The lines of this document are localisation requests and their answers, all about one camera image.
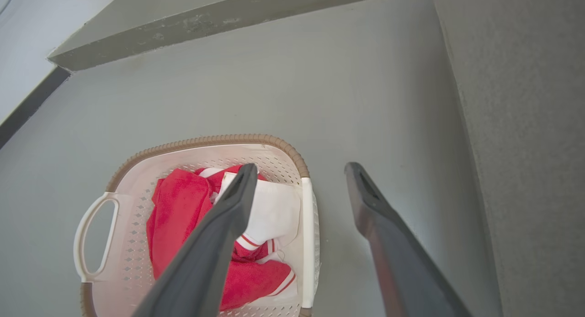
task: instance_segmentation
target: white cloth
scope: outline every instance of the white cloth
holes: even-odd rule
[[[218,197],[223,195],[235,176],[235,173],[224,174]],[[248,226],[236,241],[244,248],[254,250],[274,238],[274,251],[283,248],[297,236],[300,211],[301,196],[294,186],[258,180]]]
[[[213,174],[216,174],[217,172],[220,172],[220,171],[223,171],[223,169],[217,169],[215,167],[208,167],[207,169],[204,169],[203,171],[201,171],[201,173],[199,173],[199,177],[209,178]]]

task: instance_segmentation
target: white plastic basket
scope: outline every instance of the white plastic basket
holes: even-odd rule
[[[303,206],[297,238],[282,250],[284,261],[298,277],[298,296],[272,302],[265,298],[220,316],[311,316],[319,279],[319,218],[307,166],[283,140],[263,134],[202,137],[144,150],[128,159],[85,213],[74,241],[74,260],[81,277],[81,306],[88,317],[129,317],[154,283],[146,240],[146,221],[158,179],[176,168],[227,168],[255,163],[272,182],[299,186]],[[85,265],[84,242],[97,211],[107,201],[115,205],[104,258],[91,273]]]

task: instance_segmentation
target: concrete wall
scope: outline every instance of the concrete wall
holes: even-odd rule
[[[0,315],[79,315],[75,228],[130,155],[265,132],[311,171],[316,316],[383,315],[349,205],[348,161],[364,165],[474,315],[497,316],[449,72],[432,0],[368,0],[75,73],[0,150]]]
[[[585,311],[585,0],[435,0],[504,315]]]
[[[52,71],[51,51],[110,1],[11,1],[0,15],[0,123]]]
[[[71,71],[361,0],[115,0],[49,59]]]

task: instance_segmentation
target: red cloth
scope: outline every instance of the red cloth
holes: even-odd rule
[[[223,174],[237,173],[240,167],[236,165],[207,178],[197,175],[201,169],[195,173],[175,169],[167,178],[158,181],[152,196],[154,209],[146,222],[154,279],[165,271],[184,241],[213,207],[210,197],[213,192],[219,192]],[[274,250],[273,246],[270,250],[270,242],[253,251],[235,244],[220,310],[238,308],[272,294],[291,274],[291,268],[285,263],[255,262]]]

